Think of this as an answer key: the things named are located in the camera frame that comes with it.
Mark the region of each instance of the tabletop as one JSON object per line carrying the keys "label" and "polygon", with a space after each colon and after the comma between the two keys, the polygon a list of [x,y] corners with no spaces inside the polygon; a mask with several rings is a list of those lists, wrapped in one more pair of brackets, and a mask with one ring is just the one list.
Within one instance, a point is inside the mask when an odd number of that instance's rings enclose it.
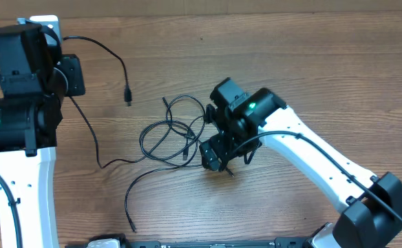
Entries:
{"label": "tabletop", "polygon": [[[252,93],[271,89],[349,159],[402,180],[402,12],[64,19],[61,28],[63,36],[100,41],[127,65],[130,107],[119,61],[87,41],[63,44],[64,53],[81,60],[87,92],[75,99],[96,132],[102,163],[142,157],[138,137],[165,118],[162,97],[190,94],[206,105],[213,88],[231,77]],[[109,233],[167,242],[307,236],[338,219],[298,169],[261,147],[250,165],[230,162],[235,178],[201,168],[144,177],[128,198],[135,234],[124,212],[126,190],[137,176],[166,165],[145,159],[100,169],[93,138],[69,99],[62,113],[54,172],[62,245]],[[199,115],[190,100],[173,108],[185,123]],[[166,130],[150,132],[145,147]],[[214,134],[207,125],[201,140]],[[168,156],[184,145],[171,134],[154,154]],[[172,161],[182,163],[182,156]],[[191,164],[200,164],[199,152]],[[389,247],[402,247],[402,232]]]}

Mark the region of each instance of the wooden table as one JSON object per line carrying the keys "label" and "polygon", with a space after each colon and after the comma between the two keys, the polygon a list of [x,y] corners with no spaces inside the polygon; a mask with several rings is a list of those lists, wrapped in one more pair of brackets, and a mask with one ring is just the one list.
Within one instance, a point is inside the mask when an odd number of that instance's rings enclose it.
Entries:
{"label": "wooden table", "polygon": [[[0,21],[0,26],[13,23]],[[86,41],[63,44],[64,53],[81,58],[87,93],[76,100],[97,133],[102,161],[142,156],[138,135],[164,118],[163,96],[191,94],[206,105],[213,87],[231,76],[249,92],[272,89],[348,158],[402,180],[402,12],[93,18],[61,24],[63,35],[97,39],[127,64],[131,107],[123,101],[123,73],[113,56]],[[173,114],[188,123],[200,111],[182,101]],[[129,196],[138,228],[133,234],[123,208],[125,191],[135,177],[164,165],[144,160],[100,170],[92,136],[68,99],[63,118],[54,176],[62,245],[120,232],[130,240],[169,242],[306,236],[338,218],[305,176],[261,148],[251,165],[231,162],[235,178],[203,169],[146,177]],[[164,131],[151,133],[146,147]],[[202,140],[214,133],[209,125]],[[172,154],[184,144],[171,135],[157,154]],[[193,163],[199,162],[197,155]],[[402,232],[389,246],[402,247]]]}

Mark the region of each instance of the wooden surface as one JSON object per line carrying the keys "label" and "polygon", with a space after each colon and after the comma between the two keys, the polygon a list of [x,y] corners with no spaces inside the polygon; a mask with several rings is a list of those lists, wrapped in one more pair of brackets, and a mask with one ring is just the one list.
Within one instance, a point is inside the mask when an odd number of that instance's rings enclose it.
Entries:
{"label": "wooden surface", "polygon": [[38,14],[77,18],[386,10],[402,10],[402,0],[2,0],[0,20]]}
{"label": "wooden surface", "polygon": [[[402,12],[66,19],[62,30],[101,41],[127,64],[131,107],[123,102],[116,59],[86,41],[63,45],[64,53],[81,58],[87,94],[76,100],[97,133],[103,161],[142,156],[138,135],[163,119],[163,96],[191,94],[206,105],[213,87],[231,76],[250,92],[272,89],[348,158],[402,180]],[[251,165],[231,162],[236,178],[203,169],[146,177],[129,196],[133,234],[125,191],[135,177],[164,165],[145,160],[99,170],[77,110],[66,99],[62,111],[54,176],[61,244],[120,232],[163,241],[305,236],[338,218],[305,176],[261,148]],[[183,101],[173,114],[189,123],[200,111]],[[146,146],[163,132],[157,129]],[[202,140],[214,133],[209,125]],[[157,154],[174,153],[184,141],[171,136],[165,144]],[[402,232],[390,247],[402,247]]]}

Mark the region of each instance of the wall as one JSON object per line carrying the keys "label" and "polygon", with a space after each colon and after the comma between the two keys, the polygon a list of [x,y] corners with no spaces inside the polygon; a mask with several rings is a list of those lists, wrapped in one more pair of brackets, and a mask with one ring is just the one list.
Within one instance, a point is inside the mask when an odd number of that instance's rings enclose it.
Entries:
{"label": "wall", "polygon": [[0,19],[402,10],[402,0],[0,0]]}

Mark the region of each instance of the wire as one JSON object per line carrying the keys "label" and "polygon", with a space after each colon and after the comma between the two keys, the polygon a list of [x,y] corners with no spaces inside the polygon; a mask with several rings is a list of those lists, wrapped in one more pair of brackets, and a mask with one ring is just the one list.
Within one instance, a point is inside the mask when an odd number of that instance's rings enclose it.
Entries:
{"label": "wire", "polygon": [[320,153],[322,153],[337,169],[339,169],[341,172],[343,172],[355,185],[357,185],[359,188],[361,188],[367,196],[371,197],[373,200],[375,200],[382,208],[384,208],[391,216],[394,216],[398,220],[402,222],[402,217],[396,213],[388,204],[383,202],[376,194],[374,194],[372,191],[370,191],[367,187],[362,185],[356,178],[355,176],[349,174],[335,159],[333,159],[327,152],[325,152],[324,149],[322,149],[318,144],[316,144],[314,141],[310,140],[309,138],[306,138],[300,133],[295,133],[295,132],[289,132],[289,131],[270,131],[270,132],[263,132],[261,134],[258,134],[247,141],[244,141],[241,145],[239,145],[236,149],[233,150],[232,154],[236,154],[239,149],[241,149],[243,146],[246,144],[250,143],[251,141],[254,141],[257,138],[261,138],[263,136],[267,135],[275,135],[275,134],[283,134],[283,135],[289,135],[289,136],[294,136],[297,139],[302,139],[312,145],[314,148],[316,148]]}
{"label": "wire", "polygon": [[17,248],[22,248],[22,231],[21,231],[21,223],[19,221],[19,214],[17,212],[16,204],[17,202],[14,200],[13,194],[8,187],[7,183],[3,180],[0,175],[0,186],[6,193],[8,204],[11,208],[11,213],[13,215],[13,222],[14,222],[14,231],[16,232],[16,244]]}
{"label": "wire", "polygon": [[[151,125],[148,125],[141,133],[140,136],[138,138],[138,143],[140,145],[140,149],[141,152],[143,153],[143,157],[139,158],[135,161],[130,161],[124,158],[117,158],[114,159],[108,163],[106,163],[105,165],[101,165],[100,162],[100,158],[99,158],[99,150],[98,150],[98,140],[97,140],[97,136],[96,133],[94,132],[94,130],[92,129],[91,124],[89,123],[89,121],[87,120],[85,114],[83,113],[83,111],[80,109],[80,107],[78,106],[77,102],[70,96],[71,101],[73,102],[73,104],[76,106],[78,112],[80,113],[80,115],[83,117],[83,120],[85,120],[86,125],[88,126],[89,130],[91,131],[92,137],[94,138],[94,142],[96,144],[96,160],[97,160],[97,164],[101,169],[106,168],[108,165],[111,165],[114,162],[124,162],[124,163],[138,163],[142,160],[144,160],[145,158],[150,158],[152,160],[155,161],[161,161],[163,163],[165,163],[166,165],[169,165],[171,167],[168,168],[160,168],[160,169],[153,169],[149,172],[145,172],[144,174],[141,174],[140,176],[138,176],[132,183],[131,185],[128,187],[126,194],[125,194],[125,213],[126,213],[126,217],[127,220],[129,221],[129,225],[132,228],[133,232],[136,232],[136,228],[135,228],[135,224],[132,221],[131,217],[129,216],[129,212],[127,209],[127,197],[132,189],[132,187],[144,176],[149,175],[151,173],[154,172],[162,172],[162,171],[170,171],[170,170],[175,170],[175,169],[181,169],[181,168],[189,168],[189,167],[200,167],[201,165],[189,165],[189,163],[195,158],[195,155],[197,154],[198,151],[198,143],[200,142],[200,136],[204,130],[204,126],[205,126],[205,122],[202,122],[202,127],[200,128],[200,131],[195,134],[195,132],[192,130],[192,125],[199,119],[201,119],[205,114],[206,111],[204,109],[204,106],[202,105],[201,102],[199,102],[199,100],[197,100],[197,98],[190,96],[190,95],[181,95],[181,96],[177,96],[174,100],[172,100],[170,103],[167,103],[166,98],[162,98],[163,103],[166,105],[166,116],[165,116],[165,120],[163,121],[158,121],[155,123],[152,123]],[[192,120],[192,122],[189,125],[186,125],[185,123],[181,122],[181,121],[177,121],[177,120],[173,120],[172,117],[172,111],[171,108],[172,106],[177,103],[179,100],[181,99],[191,99],[193,101],[195,101],[202,110],[202,115],[196,117],[195,119]],[[166,131],[166,133],[163,135],[163,137],[148,151],[145,149],[144,147],[144,141],[145,141],[145,137],[146,135],[152,131],[155,127],[158,127],[160,125],[168,125],[168,129]],[[175,127],[178,127],[182,130],[184,130],[183,132],[179,132],[178,130],[175,129]],[[176,152],[175,154],[172,154],[168,157],[165,158],[158,158],[157,156],[153,155],[152,152],[159,146],[161,145],[161,143],[166,139],[166,137],[169,135],[170,131],[174,131],[176,134],[180,135],[181,137],[186,139],[186,145],[179,150],[178,152]],[[191,158],[189,158],[185,163],[181,164],[181,165],[177,165],[175,163],[171,163],[168,160],[175,158],[176,156],[180,155],[181,153],[183,153],[185,150],[189,149],[192,145],[195,145],[195,149],[191,155]]]}
{"label": "wire", "polygon": [[105,45],[103,45],[102,43],[100,43],[100,42],[98,42],[98,41],[96,41],[94,39],[91,39],[91,38],[88,38],[88,37],[76,36],[76,35],[63,37],[64,41],[67,41],[69,39],[81,39],[81,40],[84,40],[84,41],[91,41],[92,43],[95,43],[95,44],[99,45],[100,47],[102,47],[103,49],[105,49],[108,53],[112,54],[112,56],[116,57],[120,61],[121,65],[123,66],[123,72],[125,73],[125,82],[126,82],[126,86],[125,86],[125,102],[127,102],[127,105],[130,106],[131,102],[132,102],[132,93],[131,93],[131,90],[129,88],[129,81],[127,79],[126,65],[125,65],[125,62],[123,61],[123,59],[120,58],[115,52],[112,52]]}

